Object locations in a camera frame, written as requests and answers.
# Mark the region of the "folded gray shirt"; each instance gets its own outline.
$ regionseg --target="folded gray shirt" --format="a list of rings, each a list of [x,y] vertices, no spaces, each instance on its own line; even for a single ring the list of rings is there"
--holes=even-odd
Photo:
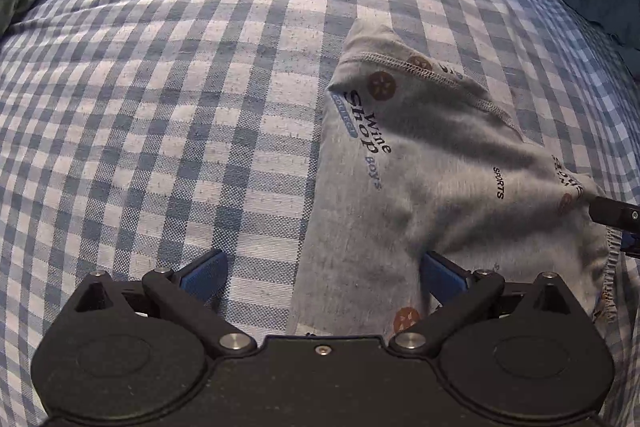
[[[591,312],[614,311],[620,234],[602,195],[524,138],[484,87],[357,21],[325,94],[316,196],[290,333],[386,337],[428,313],[418,263],[531,282],[558,272]]]

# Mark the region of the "silver screw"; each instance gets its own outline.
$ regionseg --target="silver screw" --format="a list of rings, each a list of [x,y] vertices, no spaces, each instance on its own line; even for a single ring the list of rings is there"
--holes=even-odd
[[[227,333],[220,337],[220,346],[233,351],[244,349],[251,344],[251,337],[244,333]]]
[[[331,352],[331,347],[329,346],[316,346],[316,353],[318,355],[328,355]]]
[[[426,342],[427,339],[420,333],[398,333],[396,335],[396,344],[404,349],[418,349]]]

